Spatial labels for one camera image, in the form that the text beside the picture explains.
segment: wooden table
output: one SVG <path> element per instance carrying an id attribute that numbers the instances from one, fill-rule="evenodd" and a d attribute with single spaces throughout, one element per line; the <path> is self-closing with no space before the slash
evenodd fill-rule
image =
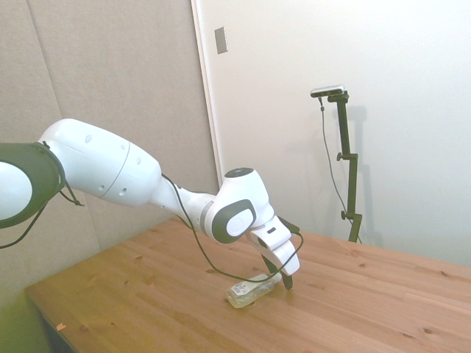
<path id="1" fill-rule="evenodd" d="M 26 291 L 76 352 L 471 352 L 471 268 L 303 234 L 293 288 L 242 309 L 175 218 Z M 200 238 L 221 269 L 266 271 L 244 239 Z"/>

